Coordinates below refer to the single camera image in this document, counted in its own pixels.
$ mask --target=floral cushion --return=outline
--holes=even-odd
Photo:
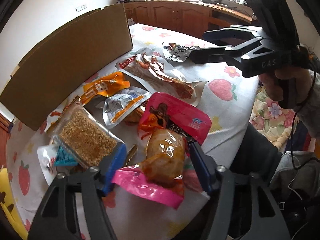
[[[273,101],[265,88],[259,87],[250,117],[250,123],[274,146],[280,149],[291,134],[294,111],[283,109]]]

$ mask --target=cardboard box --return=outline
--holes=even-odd
[[[123,4],[90,11],[55,30],[23,57],[0,102],[37,130],[86,79],[132,48]]]

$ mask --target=person's arm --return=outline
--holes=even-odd
[[[314,72],[307,69],[286,66],[275,71],[275,75],[279,79],[296,79],[297,102],[303,102],[311,88]],[[275,79],[268,74],[259,75],[259,79],[266,88],[269,97],[274,101],[283,99],[282,88],[275,83]],[[294,111],[298,111],[300,106],[295,107]],[[314,138],[320,138],[320,75],[316,75],[316,83],[311,91],[311,96],[298,112],[297,116],[307,127],[309,134]]]

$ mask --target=gray sleeve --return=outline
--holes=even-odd
[[[316,82],[311,96],[305,106],[298,112],[297,116],[308,129],[309,134],[314,138],[320,138],[320,75],[316,74]]]

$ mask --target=table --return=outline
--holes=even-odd
[[[176,42],[183,45],[215,46],[209,42],[161,28],[135,24],[130,26],[133,50],[149,47],[156,56],[162,56],[162,42]],[[85,83],[115,71],[117,60],[111,62]],[[212,156],[218,165],[229,167],[243,139],[252,111],[257,77],[245,79],[241,72],[225,63],[194,65],[169,61],[179,69],[189,82],[204,80],[206,84],[199,109],[212,119],[212,127],[202,148]],[[61,112],[76,95],[83,93],[82,85],[76,89],[55,111]],[[57,116],[49,116],[47,121],[34,132],[17,120],[7,142],[7,168],[10,173],[13,196],[26,228],[30,224],[46,192],[48,185],[44,179],[37,157],[37,148],[47,145],[49,138],[44,132]],[[128,132],[135,132],[128,127]],[[186,165],[186,178],[195,174],[191,165]],[[209,200],[205,192],[186,188],[185,199],[178,210],[165,205],[131,195],[120,187],[104,199],[107,214],[119,240],[147,239],[166,240],[180,232]],[[80,230],[84,239],[90,239],[86,228],[80,194],[76,195]]]

